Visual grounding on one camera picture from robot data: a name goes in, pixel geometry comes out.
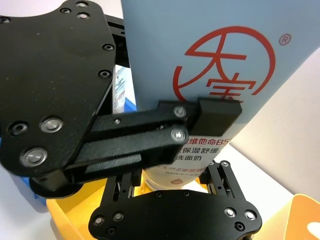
silver bolt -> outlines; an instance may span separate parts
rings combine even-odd
[[[35,167],[42,164],[48,157],[48,152],[40,147],[35,147],[21,156],[21,163],[25,167]]]
[[[117,119],[114,120],[114,123],[115,123],[115,124],[120,124],[120,123],[121,123],[121,120],[120,120],[119,118],[117,118]]]
[[[79,7],[79,8],[85,8],[88,6],[88,4],[84,1],[79,1],[76,3],[76,6]]]
[[[222,162],[221,162],[221,165],[224,166],[224,167],[228,167],[228,166],[229,166],[229,163],[227,163],[226,161],[222,161]]]
[[[183,118],[187,115],[187,111],[183,106],[176,106],[173,112],[178,118]]]
[[[94,224],[95,225],[100,225],[105,221],[105,219],[101,216],[98,216],[95,220],[94,220]]]
[[[246,211],[245,213],[244,213],[244,215],[246,216],[246,218],[247,219],[249,219],[249,220],[255,220],[256,219],[256,215],[253,213],[253,212],[251,212],[251,211]]]
[[[173,140],[176,142],[184,142],[186,139],[186,134],[183,130],[181,129],[173,129],[171,131],[171,137]]]
[[[117,212],[114,216],[113,216],[113,220],[115,222],[120,222],[122,219],[124,219],[124,214],[121,212]]]
[[[86,12],[80,12],[76,15],[78,19],[88,19],[90,15]]]
[[[226,208],[224,210],[225,215],[227,215],[229,218],[234,218],[236,216],[235,211],[233,211],[231,208]]]
[[[63,125],[64,122],[61,119],[57,117],[51,117],[44,120],[40,128],[45,133],[55,133],[58,132]]]

